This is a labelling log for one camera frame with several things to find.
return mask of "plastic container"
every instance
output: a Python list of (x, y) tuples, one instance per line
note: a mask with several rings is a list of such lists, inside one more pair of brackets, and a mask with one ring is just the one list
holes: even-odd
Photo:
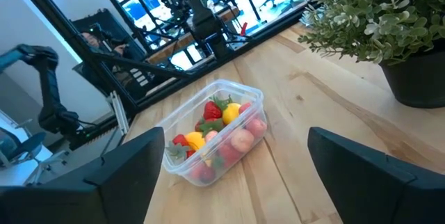
[[(230, 95), (233, 102), (241, 105), (250, 102), (251, 106), (187, 160), (176, 160), (170, 156), (169, 151), (164, 152), (165, 169), (169, 173), (181, 175), (196, 186), (208, 186), (223, 176), (264, 137), (267, 129), (263, 110), (264, 96), (260, 90), (232, 81), (217, 80), (158, 123), (157, 126), (164, 129), (165, 146), (178, 134), (186, 135), (194, 131), (196, 122), (204, 113), (204, 105), (214, 95), (220, 99), (226, 99)], [(244, 145), (244, 152), (239, 151), (239, 142), (234, 142), (238, 149), (232, 145), (232, 141), (239, 140), (237, 137), (241, 132), (244, 136), (254, 136), (251, 145)]]

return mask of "potted plant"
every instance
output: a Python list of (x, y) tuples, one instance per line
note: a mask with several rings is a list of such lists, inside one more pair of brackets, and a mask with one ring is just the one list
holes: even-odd
[(445, 0), (315, 0), (299, 41), (322, 54), (379, 63), (396, 99), (445, 106)]

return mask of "person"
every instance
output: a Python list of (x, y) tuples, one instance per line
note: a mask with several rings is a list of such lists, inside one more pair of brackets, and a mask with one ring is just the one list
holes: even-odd
[[(96, 36), (91, 33), (83, 32), (83, 38), (86, 40), (90, 47), (94, 47), (103, 51), (104, 53), (109, 53), (110, 49), (106, 47)], [(118, 45), (116, 47), (112, 47), (113, 51), (111, 52), (117, 57), (123, 57), (126, 44)], [(145, 96), (145, 89), (142, 89), (139, 82), (133, 77), (133, 74), (126, 69), (122, 69), (121, 67), (114, 65), (113, 63), (109, 63), (104, 61), (105, 66), (113, 73), (116, 79), (122, 84), (122, 86), (129, 92), (129, 94), (134, 99), (140, 99)], [(94, 71), (91, 69), (89, 65), (83, 66), (83, 76), (94, 83), (96, 86), (104, 87), (103, 82), (96, 77)]]

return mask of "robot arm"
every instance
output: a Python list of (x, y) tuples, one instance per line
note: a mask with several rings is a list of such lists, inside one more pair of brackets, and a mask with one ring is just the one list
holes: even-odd
[(51, 47), (17, 45), (0, 55), (0, 73), (17, 61), (24, 61), (39, 72), (43, 98), (43, 108), (38, 116), (39, 125), (51, 133), (76, 136), (81, 128), (79, 116), (69, 112), (60, 102), (56, 78), (57, 53)]

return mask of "metal frame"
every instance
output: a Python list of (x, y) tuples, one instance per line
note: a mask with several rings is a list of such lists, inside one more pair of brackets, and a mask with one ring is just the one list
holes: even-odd
[[(149, 106), (159, 102), (160, 100), (166, 98), (167, 96), (173, 94), (179, 89), (187, 86), (188, 84), (196, 81), (200, 77), (214, 71), (220, 66), (230, 62), (234, 58), (244, 54), (245, 52), (251, 50), (257, 45), (261, 44), (263, 41), (271, 38), (280, 31), (288, 28), (292, 24), (295, 24), (300, 19), (303, 8), (295, 13), (290, 13), (283, 17), (280, 21), (274, 22), (273, 25), (268, 26), (264, 31), (260, 31), (252, 36), (252, 40), (245, 46), (237, 49), (236, 51), (224, 56), (223, 58), (210, 59), (200, 61), (196, 65), (200, 68), (194, 72), (180, 72), (177, 70), (166, 70), (155, 65), (150, 65), (148, 63), (141, 63), (133, 60), (127, 60), (123, 58), (116, 58), (107, 54), (98, 54), (92, 51), (91, 48), (86, 44), (86, 42), (81, 37), (81, 34), (76, 30), (74, 25), (68, 20), (64, 14), (60, 11), (57, 5), (52, 0), (32, 0), (32, 2), (39, 8), (42, 14), (53, 24), (56, 30), (63, 36), (63, 38), (70, 44), (73, 50), (82, 58), (82, 60), (89, 65), (97, 74), (97, 76), (104, 81), (106, 84), (106, 93), (111, 93), (114, 90), (117, 92), (119, 97), (124, 104), (125, 111), (128, 118), (133, 118), (137, 113), (140, 113)], [(136, 29), (132, 21), (127, 17), (127, 14), (123, 10), (122, 6), (117, 0), (111, 0), (111, 3), (115, 6), (117, 11), (124, 18), (125, 22), (128, 24), (129, 28), (133, 31), (134, 35), (141, 41), (144, 48), (148, 47), (145, 42), (145, 38)], [(161, 74), (165, 77), (170, 78), (170, 83), (167, 83), (162, 87), (162, 89), (156, 90), (147, 97), (144, 97), (137, 102), (131, 97), (131, 95), (122, 87), (122, 85), (116, 80), (111, 71), (102, 63), (102, 61), (110, 61), (118, 65), (134, 67), (139, 70), (150, 71), (155, 74)], [(104, 132), (116, 127), (118, 122), (116, 118), (110, 117), (107, 120), (99, 124), (99, 128), (89, 135), (88, 141), (102, 135)], [(72, 149), (82, 146), (85, 143), (75, 143)]]

